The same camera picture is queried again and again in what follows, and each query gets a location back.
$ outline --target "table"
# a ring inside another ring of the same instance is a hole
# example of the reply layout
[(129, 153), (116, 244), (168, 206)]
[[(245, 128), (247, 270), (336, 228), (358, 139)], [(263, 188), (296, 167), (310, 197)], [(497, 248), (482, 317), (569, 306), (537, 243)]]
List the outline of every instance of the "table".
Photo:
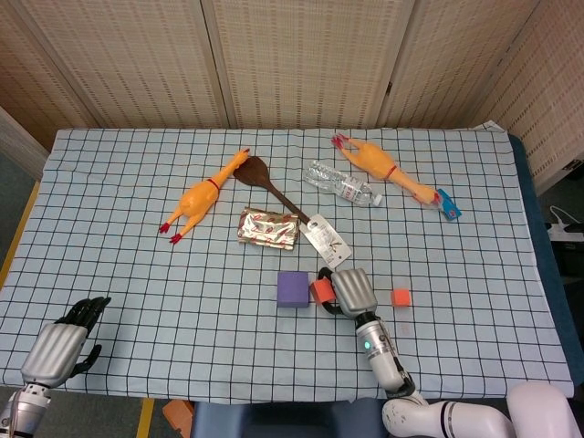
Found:
[[(279, 270), (324, 266), (308, 241), (292, 252), (237, 243), (245, 206), (283, 211), (271, 194), (232, 178), (193, 235), (176, 246), (158, 235), (184, 190), (251, 146), (275, 186), (327, 217), (352, 247), (339, 268), (369, 274), (377, 313), (424, 396), (504, 396), (526, 379), (571, 395), (506, 133), (345, 131), (444, 188), (463, 211), (454, 223), (389, 183), (370, 181), (385, 206), (362, 208), (302, 182), (313, 159), (367, 179), (329, 144), (333, 133), (60, 131), (0, 296), (2, 382), (21, 384), (43, 324), (108, 295), (85, 348), (101, 343), (101, 357), (68, 391), (228, 403), (382, 396), (351, 321), (314, 303), (276, 308)], [(412, 291), (412, 307), (391, 307), (394, 287)]]

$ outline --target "purple foam block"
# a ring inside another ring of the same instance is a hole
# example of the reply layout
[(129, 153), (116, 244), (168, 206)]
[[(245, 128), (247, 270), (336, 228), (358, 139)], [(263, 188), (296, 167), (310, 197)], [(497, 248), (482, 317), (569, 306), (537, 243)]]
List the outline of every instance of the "purple foam block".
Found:
[(280, 271), (277, 273), (277, 306), (307, 308), (310, 300), (308, 272)]

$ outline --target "robotic arm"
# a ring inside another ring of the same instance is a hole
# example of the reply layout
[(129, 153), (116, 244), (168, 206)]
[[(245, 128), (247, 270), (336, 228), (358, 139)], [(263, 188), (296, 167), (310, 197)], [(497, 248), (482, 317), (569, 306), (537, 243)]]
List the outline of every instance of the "robotic arm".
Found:
[(101, 345), (76, 362), (109, 302), (108, 297), (83, 299), (65, 317), (43, 327), (21, 370), (25, 386), (12, 395), (0, 415), (0, 438), (32, 438), (50, 404), (51, 389), (91, 368)]
[(318, 277), (324, 276), (331, 281), (339, 306), (324, 303), (323, 307), (333, 315), (342, 314), (355, 321), (359, 344), (387, 394), (382, 419), (391, 436), (581, 438), (566, 398), (543, 382), (527, 382), (511, 390), (507, 404), (514, 423), (490, 406), (453, 401), (428, 404), (400, 364), (383, 321), (375, 315), (377, 299), (363, 269), (333, 273), (323, 268)]

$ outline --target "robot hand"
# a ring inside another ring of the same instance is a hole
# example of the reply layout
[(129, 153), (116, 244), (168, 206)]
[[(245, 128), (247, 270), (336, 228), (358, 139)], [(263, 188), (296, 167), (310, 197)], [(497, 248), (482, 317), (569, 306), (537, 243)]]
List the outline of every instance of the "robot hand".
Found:
[(50, 403), (50, 390), (91, 368), (101, 345), (95, 345), (82, 362), (76, 362), (109, 302), (109, 297), (83, 299), (65, 317), (43, 327), (21, 369), (25, 387), (12, 395), (0, 415), (0, 438), (32, 437)]

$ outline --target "orange rubber chicken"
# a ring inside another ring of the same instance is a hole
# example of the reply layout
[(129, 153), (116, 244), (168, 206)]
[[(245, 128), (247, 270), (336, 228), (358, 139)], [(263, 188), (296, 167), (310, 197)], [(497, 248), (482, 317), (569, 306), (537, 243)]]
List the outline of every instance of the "orange rubber chicken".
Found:
[(245, 160), (247, 160), (248, 153), (249, 149), (246, 149), (245, 151), (239, 151), (220, 172), (216, 173), (208, 180), (201, 181), (191, 187), (189, 191), (182, 196), (178, 207), (176, 210), (174, 210), (174, 213), (171, 214), (171, 217), (169, 217), (168, 221), (166, 221), (161, 226), (160, 232), (168, 232), (168, 230), (171, 228), (171, 224), (184, 214), (185, 216), (189, 217), (189, 220), (182, 228), (181, 232), (171, 238), (171, 242), (176, 244), (179, 240), (181, 240), (184, 235), (191, 231), (191, 228), (201, 222), (201, 220), (207, 214), (207, 211), (209, 211), (211, 206), (215, 203), (215, 201), (217, 201), (217, 198), (219, 197), (219, 189), (221, 186), (234, 172), (234, 170), (241, 166)]
[[(440, 202), (440, 195), (433, 188), (413, 180), (395, 164), (390, 154), (377, 144), (350, 139), (342, 134), (335, 135), (331, 141), (350, 162), (370, 174), (373, 178), (388, 180), (400, 185), (410, 192), (419, 203)], [(345, 148), (345, 143), (355, 146), (359, 151), (351, 153)]]

